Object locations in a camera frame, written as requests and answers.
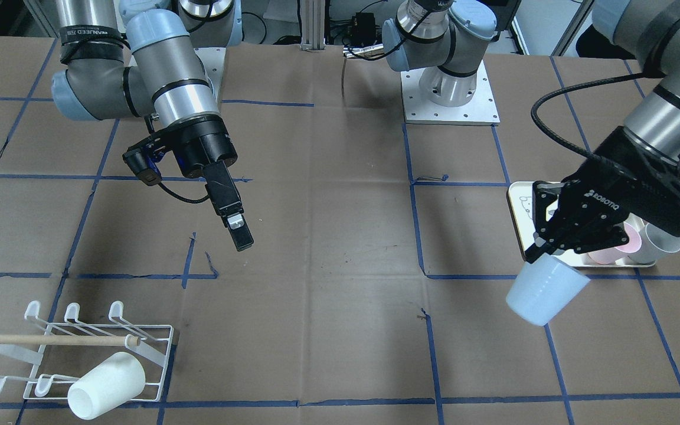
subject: tray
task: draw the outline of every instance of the tray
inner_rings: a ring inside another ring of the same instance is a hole
[[[524,255],[524,251],[534,243],[534,221],[532,221],[532,183],[533,181],[516,181],[508,188],[508,205],[511,208],[511,216],[513,218],[513,224],[516,229],[516,235],[518,236],[518,244],[521,246],[521,256]],[[556,204],[551,204],[548,208],[548,218],[553,215]],[[645,226],[644,221],[636,215],[629,215],[626,219],[629,225],[634,226],[637,231]],[[597,264],[593,259],[584,254],[577,254],[574,251],[565,251],[559,256],[556,256],[564,263],[569,266],[578,268],[591,268],[591,269],[615,269],[615,268],[634,268],[634,267],[652,267],[656,263],[640,264],[636,261],[624,257],[615,261],[612,264]]]

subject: white wire rack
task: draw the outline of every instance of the white wire rack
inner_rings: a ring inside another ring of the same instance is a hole
[[[41,304],[38,301],[30,301],[25,311],[25,320],[32,323],[36,328],[44,331],[44,335],[70,335],[70,336],[125,336],[125,349],[148,359],[159,366],[159,380],[154,382],[146,382],[147,387],[155,387],[156,395],[151,398],[149,395],[146,398],[133,398],[131,401],[159,401],[162,398],[162,389],[164,387],[165,377],[167,375],[167,367],[169,366],[169,356],[172,350],[172,337],[175,334],[175,329],[172,325],[134,325],[124,317],[122,313],[124,304],[121,301],[112,303],[108,318],[113,323],[112,325],[94,325],[93,323],[84,323],[78,318],[80,306],[77,302],[73,302],[67,306],[67,311],[64,315],[64,323],[48,322],[40,317]],[[129,344],[130,339],[134,336],[140,338],[138,345]],[[163,347],[160,351],[151,345],[158,345]],[[0,393],[4,389],[8,381],[25,382],[25,390],[22,397],[26,399],[41,399],[41,400],[66,400],[67,397],[48,396],[52,385],[71,385],[79,379],[79,377],[71,377],[63,374],[46,374],[41,371],[41,361],[44,358],[44,351],[46,345],[40,345],[38,350],[31,350],[20,345],[15,344],[0,344],[0,354],[15,360],[24,361],[32,365],[30,375],[27,377],[19,377],[13,375],[0,375]]]

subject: white plastic cup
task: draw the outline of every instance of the white plastic cup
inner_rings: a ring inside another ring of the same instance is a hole
[[[642,237],[639,236],[639,232],[636,231],[634,226],[629,225],[629,223],[626,223],[625,221],[623,222],[623,229],[626,231],[626,236],[629,238],[629,242],[626,245],[593,251],[589,253],[589,258],[593,259],[597,264],[610,264],[639,251],[640,248],[642,248]]]
[[[505,301],[524,320],[545,326],[588,283],[586,275],[545,253],[524,264]]]
[[[70,386],[67,404],[77,417],[91,420],[135,398],[144,385],[140,361],[129,352],[116,352]]]
[[[653,263],[668,254],[680,251],[680,237],[656,228],[651,223],[641,229],[639,235],[642,237],[642,248],[629,256],[639,264]]]

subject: cardboard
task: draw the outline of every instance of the cardboard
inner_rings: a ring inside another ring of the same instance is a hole
[[[51,45],[0,38],[0,97],[49,96],[61,67]],[[576,423],[650,423],[668,409],[658,419],[680,423],[680,400],[665,398],[680,387],[631,271],[595,271],[545,329],[504,302],[523,264],[507,184],[559,180],[582,161],[529,118],[561,85],[551,60],[487,56],[500,125],[406,126],[408,150],[399,74],[348,60],[343,94],[344,61],[338,47],[227,52],[221,110],[240,154],[230,171],[256,240],[242,253],[209,202],[132,178],[121,155],[148,134],[142,121],[120,121],[101,167],[114,121],[71,123],[28,100],[0,161],[0,274],[19,276],[0,277],[0,331],[24,325],[31,299],[49,311],[58,288],[57,318],[79,302],[81,318],[105,321],[121,299],[130,320],[175,326],[167,402],[97,423],[407,425],[438,423],[440,403],[448,423],[565,423],[561,386],[600,395],[570,403]],[[555,64],[565,83],[625,70]],[[591,145],[641,98],[632,83],[569,97]],[[0,147],[24,104],[0,99]],[[565,97],[541,114],[582,145]],[[173,190],[203,196],[173,158],[160,168]],[[642,276],[680,369],[680,253]],[[54,350],[45,365],[81,373],[109,354]],[[18,373],[0,357],[0,374]],[[17,420],[20,389],[0,398],[13,403],[0,422]],[[620,393],[665,395],[601,401]],[[21,423],[78,421],[44,407],[29,401]]]

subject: grid line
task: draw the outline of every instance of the grid line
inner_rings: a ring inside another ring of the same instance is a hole
[[[558,66],[555,64],[555,59],[553,57],[550,57],[550,64],[552,64],[552,69],[555,71],[555,76],[558,77],[558,83],[561,84],[561,89],[566,88],[565,84],[563,83],[563,78],[561,77],[561,73],[558,71]],[[584,134],[584,130],[581,128],[581,122],[578,121],[578,116],[576,113],[576,109],[574,108],[574,104],[571,102],[571,98],[568,95],[568,93],[564,93],[564,96],[566,97],[566,103],[568,104],[568,108],[571,111],[571,115],[574,116],[574,121],[577,124],[577,129],[578,129],[578,134],[581,135],[581,140],[584,142],[584,148],[586,148],[587,152],[591,152],[591,148],[589,148],[589,143],[586,140],[586,135]]]
[[[27,97],[32,97],[33,92],[35,92],[35,88],[38,87],[38,82],[41,81],[41,76],[44,75],[44,71],[46,70],[46,65],[48,65],[49,59],[51,58],[51,54],[54,52],[54,47],[57,45],[57,40],[52,41],[51,46],[49,47],[49,51],[46,53],[46,58],[44,59],[43,63],[41,64],[41,68],[38,70],[38,73],[35,75],[35,80],[33,81],[32,86],[30,86],[30,90],[28,91]],[[7,149],[7,146],[10,143],[10,140],[12,140],[12,136],[14,135],[15,130],[17,129],[17,125],[19,124],[19,121],[22,119],[22,115],[24,115],[26,108],[28,107],[29,100],[24,100],[22,102],[22,107],[19,109],[19,113],[17,113],[17,117],[15,118],[14,123],[12,124],[9,133],[7,134],[7,138],[5,139],[4,144],[2,145],[2,148],[0,149],[0,159],[2,159],[2,155],[5,153],[5,149]]]
[[[492,137],[495,140],[495,148],[497,149],[497,157],[500,159],[500,166],[502,167],[502,175],[505,177],[505,185],[510,185],[511,177],[508,174],[508,165],[505,164],[505,157],[502,154],[502,147],[500,146],[500,137],[497,136],[497,126],[492,124]]]
[[[569,394],[569,401],[613,401],[613,400],[672,400],[680,399],[680,393],[609,393]],[[443,397],[443,404],[517,404],[517,403],[560,403],[561,395],[511,395],[507,397]],[[64,403],[29,400],[25,410],[67,409]],[[0,403],[0,410],[21,408],[22,403]],[[323,401],[302,403],[300,400],[189,400],[189,401],[130,401],[117,408],[274,408],[274,407],[323,407],[323,406],[408,406],[409,404],[435,404],[434,398],[330,398]]]
[[[571,403],[568,398],[568,391],[566,390],[566,381],[563,379],[563,371],[561,369],[561,361],[558,359],[558,352],[555,350],[555,341],[553,341],[553,332],[550,331],[550,324],[546,323],[545,336],[547,336],[547,344],[550,347],[550,355],[552,357],[553,366],[555,366],[555,374],[558,376],[558,385],[561,387],[561,399],[563,406],[566,409],[566,416],[568,417],[568,425],[574,425],[574,412],[571,411]]]
[[[429,342],[429,361],[432,367],[432,382],[434,384],[434,405],[437,408],[437,423],[445,425],[445,414],[442,409],[442,390],[440,389],[440,371],[437,369],[437,352],[434,349],[434,330],[432,329],[432,317],[421,309],[424,320],[427,322],[427,342]]]
[[[642,295],[645,297],[645,302],[647,302],[647,308],[650,310],[652,321],[655,325],[655,328],[658,329],[658,336],[661,338],[663,349],[666,351],[666,355],[668,355],[668,361],[670,362],[671,368],[673,369],[673,374],[675,375],[675,379],[678,382],[678,387],[680,388],[680,372],[678,371],[678,366],[675,363],[670,346],[668,345],[666,334],[663,331],[663,326],[661,326],[661,322],[658,320],[658,315],[655,313],[655,307],[652,304],[650,294],[647,291],[647,286],[645,285],[645,281],[642,279],[642,275],[639,273],[639,269],[636,269],[635,273],[637,280],[639,281],[639,287],[642,289]]]
[[[98,170],[94,177],[94,183],[91,186],[89,198],[86,199],[86,206],[83,208],[83,215],[80,217],[78,229],[75,232],[75,237],[73,237],[73,244],[70,246],[70,253],[67,254],[67,261],[65,262],[64,269],[62,271],[62,278],[60,279],[59,286],[57,287],[57,292],[54,294],[54,301],[51,302],[51,311],[49,311],[48,321],[54,321],[54,315],[57,314],[59,298],[62,296],[62,289],[64,288],[65,282],[67,281],[68,273],[70,272],[70,266],[73,264],[73,257],[75,256],[76,250],[78,250],[78,243],[80,242],[80,237],[83,234],[83,228],[86,225],[87,218],[89,217],[89,211],[91,210],[91,205],[93,205],[94,202],[96,189],[98,188],[99,181],[102,180],[103,167],[106,164],[106,158],[109,156],[109,151],[112,148],[112,142],[114,141],[114,137],[117,134],[117,127],[119,127],[119,119],[114,120],[114,126],[112,126],[109,139],[106,141],[106,147],[103,151],[102,161],[99,163]]]
[[[172,382],[172,367],[175,366],[175,354],[178,352],[178,346],[172,344],[169,350],[169,364],[167,365],[167,375],[164,379],[164,387],[162,387],[162,397],[159,399],[161,406],[159,407],[159,414],[156,417],[156,425],[163,425],[165,405],[167,404],[167,396],[169,395],[169,385]]]
[[[188,246],[188,255],[185,256],[185,266],[183,267],[183,279],[181,286],[183,289],[188,286],[188,276],[191,272],[191,260],[194,257],[194,247],[196,246],[196,232],[191,236],[191,244]]]

